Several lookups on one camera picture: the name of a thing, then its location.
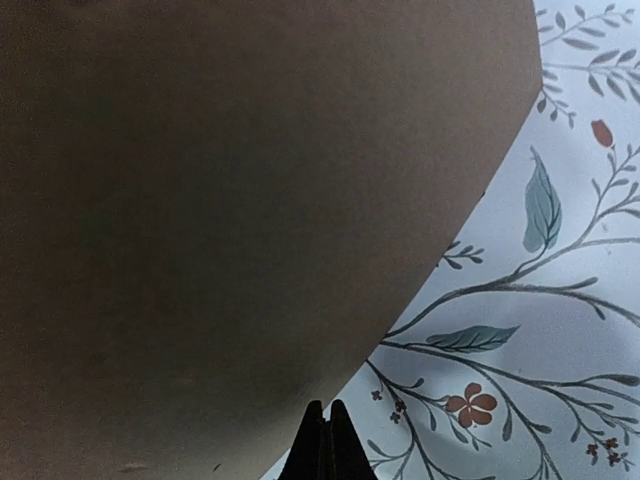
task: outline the small red flower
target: small red flower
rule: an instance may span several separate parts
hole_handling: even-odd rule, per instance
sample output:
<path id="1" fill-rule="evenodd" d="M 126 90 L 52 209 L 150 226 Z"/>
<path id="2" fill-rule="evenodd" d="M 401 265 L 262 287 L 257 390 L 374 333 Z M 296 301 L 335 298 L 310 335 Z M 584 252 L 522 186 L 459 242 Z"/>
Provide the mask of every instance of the small red flower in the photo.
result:
<path id="1" fill-rule="evenodd" d="M 611 450 L 612 448 L 618 448 L 618 439 L 610 438 L 606 442 L 604 442 L 604 447 L 607 450 Z"/>
<path id="2" fill-rule="evenodd" d="M 464 390 L 464 398 L 454 395 L 449 397 L 445 408 L 447 411 L 458 414 L 458 423 L 464 427 L 469 428 L 474 423 L 478 425 L 488 425 L 491 423 L 491 414 L 489 411 L 494 410 L 498 406 L 496 399 L 483 393 L 482 387 L 477 383 L 470 383 Z"/>
<path id="3" fill-rule="evenodd" d="M 620 463 L 622 459 L 616 452 L 611 452 L 607 457 L 607 460 L 609 460 L 609 465 L 613 467 L 616 463 Z"/>
<path id="4" fill-rule="evenodd" d="M 402 400 L 396 400 L 396 412 L 402 413 L 407 410 L 407 404 Z"/>
<path id="5" fill-rule="evenodd" d="M 600 145 L 606 148 L 613 145 L 613 135 L 603 120 L 594 120 L 591 122 L 591 129 L 593 130 L 593 136 L 596 137 Z"/>

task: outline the cardboard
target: cardboard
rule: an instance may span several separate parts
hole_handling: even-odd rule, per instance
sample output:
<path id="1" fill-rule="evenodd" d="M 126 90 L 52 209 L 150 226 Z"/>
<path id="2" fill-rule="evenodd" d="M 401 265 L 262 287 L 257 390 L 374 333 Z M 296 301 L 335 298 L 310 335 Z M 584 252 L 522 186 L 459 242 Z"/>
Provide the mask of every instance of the cardboard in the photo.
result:
<path id="1" fill-rule="evenodd" d="M 258 477 L 540 87 L 527 0 L 0 5 L 6 478 Z"/>

